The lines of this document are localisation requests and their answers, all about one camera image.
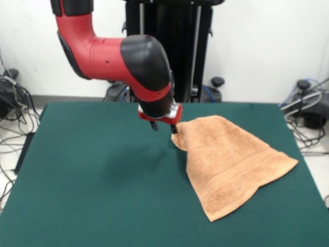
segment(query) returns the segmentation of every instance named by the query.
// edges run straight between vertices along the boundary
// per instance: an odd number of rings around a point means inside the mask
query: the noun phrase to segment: wire bundle
[[[19,151],[23,148],[23,144],[8,144],[8,140],[16,140],[20,137],[27,136],[35,129],[35,123],[39,125],[39,114],[35,109],[31,94],[26,88],[19,85],[13,78],[8,76],[0,76],[0,101],[2,106],[7,105],[9,113],[0,118],[0,129],[7,133],[13,133],[14,136],[3,138],[0,133],[0,147],[10,148],[10,151],[1,151],[1,155],[16,152],[18,157]],[[7,128],[5,123],[10,122],[11,125],[17,124],[18,130]],[[3,174],[8,180],[2,193],[0,193],[0,213],[5,204],[5,198],[10,194],[15,179],[11,179],[8,172],[13,170],[4,170],[0,162],[0,174]]]
[[[315,80],[312,80],[312,79],[307,79],[307,80],[308,81],[313,81],[317,84],[316,86],[311,87],[311,89],[309,89],[307,91],[307,92],[309,92],[309,94],[307,94],[304,97],[301,97],[300,99],[294,100],[291,103],[288,103],[291,99],[294,98],[294,96],[297,95],[297,93],[294,94],[297,87],[294,87],[292,92],[289,94],[288,98],[282,104],[280,104],[280,107],[281,107],[281,110],[284,111],[284,110],[287,110],[287,109],[289,109],[293,106],[299,105],[298,109],[288,111],[288,112],[285,113],[284,116],[286,117],[288,127],[292,131],[294,138],[302,144],[302,147],[300,147],[300,149],[301,149],[303,155],[304,156],[327,155],[327,154],[329,154],[329,152],[305,151],[305,149],[309,149],[309,148],[314,147],[317,144],[319,144],[320,141],[324,138],[326,132],[325,132],[325,129],[323,127],[323,117],[321,118],[321,123],[319,125],[319,131],[318,131],[316,137],[306,136],[306,134],[303,133],[302,130],[301,130],[301,129],[305,128],[305,126],[301,125],[300,123],[302,121],[302,114],[301,113],[304,110],[309,109],[309,108],[315,106],[316,104],[318,104],[321,101],[324,94],[329,94],[329,91],[325,91],[322,87],[326,82],[329,81],[329,79],[326,79],[321,83],[319,83]]]

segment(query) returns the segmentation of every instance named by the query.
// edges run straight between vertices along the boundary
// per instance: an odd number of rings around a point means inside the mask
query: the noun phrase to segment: green table
[[[214,114],[299,164],[210,223],[168,126],[153,132],[135,104],[52,103],[0,216],[0,246],[329,246],[329,212],[279,108],[184,106],[184,120]]]

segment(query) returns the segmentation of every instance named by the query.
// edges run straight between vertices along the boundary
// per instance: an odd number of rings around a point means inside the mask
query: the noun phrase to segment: black equipment
[[[126,0],[127,35],[149,34],[163,45],[175,79],[175,100],[200,100],[212,6],[224,0]]]

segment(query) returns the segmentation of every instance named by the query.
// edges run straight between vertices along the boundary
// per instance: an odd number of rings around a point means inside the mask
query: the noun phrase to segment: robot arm
[[[148,35],[97,37],[92,25],[93,0],[51,0],[58,36],[75,73],[84,79],[118,80],[131,86],[139,116],[174,126],[182,107],[171,90],[171,71],[162,45]]]

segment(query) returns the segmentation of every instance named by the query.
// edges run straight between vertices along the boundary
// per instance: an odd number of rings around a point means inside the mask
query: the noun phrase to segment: towel
[[[211,222],[241,207],[297,160],[219,116],[181,122],[173,143],[187,151],[187,174]]]

